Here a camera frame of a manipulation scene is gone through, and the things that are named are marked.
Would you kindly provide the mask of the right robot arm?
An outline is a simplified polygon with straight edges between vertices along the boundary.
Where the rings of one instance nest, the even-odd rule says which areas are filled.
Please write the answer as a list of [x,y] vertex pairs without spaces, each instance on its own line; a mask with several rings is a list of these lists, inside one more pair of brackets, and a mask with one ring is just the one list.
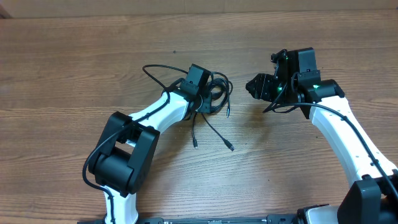
[[301,109],[337,156],[349,190],[339,206],[313,205],[295,215],[268,215],[266,222],[397,223],[397,166],[371,141],[337,82],[322,80],[314,49],[282,49],[271,62],[274,74],[257,74],[247,91],[270,103],[265,112]]

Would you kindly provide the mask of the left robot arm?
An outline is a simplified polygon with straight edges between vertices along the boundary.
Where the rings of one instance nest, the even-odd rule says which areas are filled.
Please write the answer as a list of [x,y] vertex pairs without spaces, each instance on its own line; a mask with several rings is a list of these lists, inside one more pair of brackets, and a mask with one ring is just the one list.
[[214,74],[191,65],[184,78],[163,86],[160,98],[140,112],[113,113],[87,157],[82,177],[104,193],[106,214],[100,223],[136,223],[136,194],[152,164],[160,134],[205,103]]

